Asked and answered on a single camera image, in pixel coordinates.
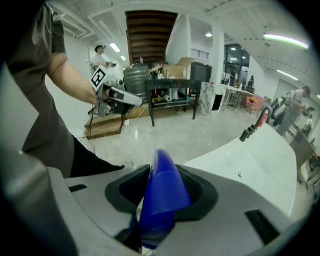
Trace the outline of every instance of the white shirt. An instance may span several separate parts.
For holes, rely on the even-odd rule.
[[[92,63],[106,64],[106,60],[101,55],[96,54],[92,59]]]

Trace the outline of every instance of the pink chair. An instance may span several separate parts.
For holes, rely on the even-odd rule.
[[[256,110],[256,116],[258,116],[259,110],[262,108],[264,102],[265,99],[259,95],[254,95],[252,97],[247,96],[245,100],[245,107],[250,110],[250,114],[252,110]]]

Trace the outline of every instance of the blue object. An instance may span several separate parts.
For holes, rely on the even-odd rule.
[[[144,240],[164,238],[174,227],[174,213],[192,200],[169,154],[157,149],[143,199],[139,228]]]

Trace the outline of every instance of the wooden staircase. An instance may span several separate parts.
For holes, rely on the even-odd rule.
[[[177,14],[156,10],[127,11],[127,40],[130,65],[140,62],[150,64],[166,59],[166,47]]]

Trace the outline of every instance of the cardboard box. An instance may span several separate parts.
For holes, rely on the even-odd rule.
[[[175,77],[176,79],[184,78],[184,68],[187,70],[188,66],[194,61],[193,58],[182,57],[177,64],[155,66],[150,69],[150,72],[159,70],[163,74],[164,78],[167,78],[167,71],[169,72],[170,77]]]

